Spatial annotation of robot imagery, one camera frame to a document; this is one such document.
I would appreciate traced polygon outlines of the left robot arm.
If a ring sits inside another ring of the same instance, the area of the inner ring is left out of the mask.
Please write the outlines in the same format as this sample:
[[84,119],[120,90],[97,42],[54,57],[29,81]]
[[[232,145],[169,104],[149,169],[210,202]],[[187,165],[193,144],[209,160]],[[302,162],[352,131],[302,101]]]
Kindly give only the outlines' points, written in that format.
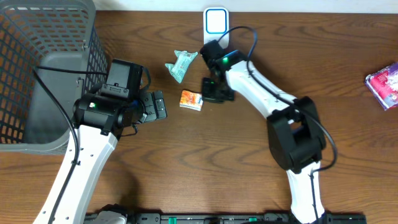
[[115,88],[113,93],[83,95],[74,105],[62,165],[35,223],[83,223],[100,173],[124,128],[166,116],[161,91],[131,95]]

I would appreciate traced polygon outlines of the mint green snack packet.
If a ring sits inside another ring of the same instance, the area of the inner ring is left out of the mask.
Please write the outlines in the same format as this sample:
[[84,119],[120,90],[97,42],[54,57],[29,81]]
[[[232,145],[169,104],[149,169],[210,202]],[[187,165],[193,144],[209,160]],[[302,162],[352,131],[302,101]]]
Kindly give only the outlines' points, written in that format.
[[177,61],[174,64],[166,63],[165,67],[168,69],[171,76],[173,76],[178,83],[181,83],[184,79],[184,76],[190,64],[194,61],[195,57],[198,55],[198,52],[190,53],[187,52],[186,50],[184,51],[174,50],[174,54],[177,57]]

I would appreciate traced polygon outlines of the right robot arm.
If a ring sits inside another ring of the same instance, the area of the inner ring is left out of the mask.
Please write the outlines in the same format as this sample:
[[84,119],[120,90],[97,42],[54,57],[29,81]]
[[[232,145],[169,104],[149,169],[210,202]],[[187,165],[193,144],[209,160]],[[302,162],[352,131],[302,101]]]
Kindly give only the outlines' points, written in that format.
[[227,53],[217,40],[207,42],[200,55],[212,74],[202,81],[203,100],[224,103],[234,101],[239,93],[263,115],[271,155],[287,173],[295,221],[321,221],[325,209],[318,173],[326,130],[314,102],[284,92],[260,74],[247,56],[238,50]]

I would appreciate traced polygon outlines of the purple red tissue pack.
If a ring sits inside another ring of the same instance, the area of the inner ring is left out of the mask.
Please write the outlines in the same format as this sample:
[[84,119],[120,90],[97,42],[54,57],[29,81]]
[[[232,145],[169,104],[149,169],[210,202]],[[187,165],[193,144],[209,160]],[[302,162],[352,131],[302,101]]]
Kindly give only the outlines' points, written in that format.
[[397,107],[397,62],[368,75],[364,84],[384,110]]

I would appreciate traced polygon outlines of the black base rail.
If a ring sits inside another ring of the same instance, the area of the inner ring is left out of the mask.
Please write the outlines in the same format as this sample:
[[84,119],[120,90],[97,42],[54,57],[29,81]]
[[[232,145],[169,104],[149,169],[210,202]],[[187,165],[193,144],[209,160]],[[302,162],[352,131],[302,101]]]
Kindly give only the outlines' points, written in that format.
[[257,215],[161,215],[159,213],[121,214],[102,211],[87,215],[83,221],[87,223],[106,224],[299,224],[291,214],[265,213]]

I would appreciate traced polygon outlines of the small orange box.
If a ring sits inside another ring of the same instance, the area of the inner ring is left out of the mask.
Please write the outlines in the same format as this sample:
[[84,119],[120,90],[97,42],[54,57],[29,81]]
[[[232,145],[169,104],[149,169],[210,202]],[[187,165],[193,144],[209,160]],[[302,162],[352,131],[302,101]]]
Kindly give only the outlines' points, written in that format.
[[182,108],[201,111],[203,106],[202,94],[194,93],[188,90],[183,90],[180,97],[179,105]]

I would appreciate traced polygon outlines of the grey plastic mesh basket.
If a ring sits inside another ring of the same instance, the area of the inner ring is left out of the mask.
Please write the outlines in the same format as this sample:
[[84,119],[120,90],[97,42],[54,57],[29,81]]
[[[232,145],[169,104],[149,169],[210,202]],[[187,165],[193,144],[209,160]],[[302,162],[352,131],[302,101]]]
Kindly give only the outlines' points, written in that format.
[[73,104],[105,82],[92,0],[1,1],[1,150],[63,154]]

